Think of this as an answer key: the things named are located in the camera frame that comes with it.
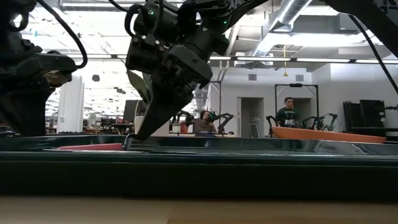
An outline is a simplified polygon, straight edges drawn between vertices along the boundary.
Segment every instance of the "green shirt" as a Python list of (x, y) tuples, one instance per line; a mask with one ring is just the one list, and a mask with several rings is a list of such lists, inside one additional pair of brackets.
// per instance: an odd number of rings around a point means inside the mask
[(278, 111), (275, 118), (282, 127), (293, 128), (297, 126), (299, 114), (295, 109), (282, 108)]

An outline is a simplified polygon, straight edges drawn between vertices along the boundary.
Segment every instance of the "orange tray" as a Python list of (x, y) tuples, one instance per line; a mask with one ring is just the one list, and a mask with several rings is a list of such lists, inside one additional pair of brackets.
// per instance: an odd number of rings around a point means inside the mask
[(300, 128), (272, 127), (272, 131), (278, 138), (285, 138), (285, 139), (298, 139), (298, 140), (311, 139), (311, 140), (378, 143), (378, 144), (382, 144), (386, 140), (385, 137), (379, 137), (379, 136), (336, 133), (332, 131), (316, 131), (316, 130), (308, 130)]

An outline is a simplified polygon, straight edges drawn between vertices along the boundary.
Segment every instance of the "fluorescent light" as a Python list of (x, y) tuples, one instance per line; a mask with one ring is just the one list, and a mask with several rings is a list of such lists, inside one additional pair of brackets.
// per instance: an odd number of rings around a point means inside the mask
[[(81, 54), (67, 54), (68, 57), (70, 58), (83, 58)], [(111, 55), (105, 55), (105, 54), (88, 54), (88, 58), (112, 58)]]
[(383, 63), (386, 63), (386, 64), (398, 64), (398, 60), (383, 60)]
[(379, 63), (379, 61), (371, 59), (357, 59), (355, 63)]
[[(121, 7), (130, 7), (132, 4), (118, 4)], [(63, 3), (63, 7), (114, 7), (110, 3)]]
[(252, 62), (288, 62), (290, 58), (277, 57), (237, 57), (238, 61), (252, 61)]
[(231, 60), (231, 57), (224, 57), (224, 56), (211, 56), (210, 60)]
[(349, 59), (331, 59), (331, 58), (298, 58), (298, 62), (325, 62), (325, 63), (348, 63)]

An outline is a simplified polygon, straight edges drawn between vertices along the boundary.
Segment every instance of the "yellow cable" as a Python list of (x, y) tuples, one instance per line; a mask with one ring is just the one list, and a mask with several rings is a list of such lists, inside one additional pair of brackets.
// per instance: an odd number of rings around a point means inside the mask
[[(286, 45), (284, 45), (284, 57), (286, 57)], [(287, 65), (286, 65), (286, 62), (285, 62), (285, 73), (284, 73), (284, 76), (285, 76), (285, 77), (289, 76), (289, 75), (287, 74), (287, 72), (286, 72), (286, 68), (287, 68)]]

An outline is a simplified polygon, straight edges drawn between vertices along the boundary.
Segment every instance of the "desk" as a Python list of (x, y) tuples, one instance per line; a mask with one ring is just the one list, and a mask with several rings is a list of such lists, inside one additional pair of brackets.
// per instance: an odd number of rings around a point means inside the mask
[[(177, 133), (170, 133), (169, 136), (178, 136), (178, 137), (195, 137), (195, 134), (177, 134)], [(236, 137), (234, 134), (215, 134), (216, 137), (228, 137), (233, 138)]]
[(0, 201), (1, 223), (398, 223), (398, 206), (382, 203), (139, 200), (134, 198), (126, 200), (84, 197), (2, 197)]

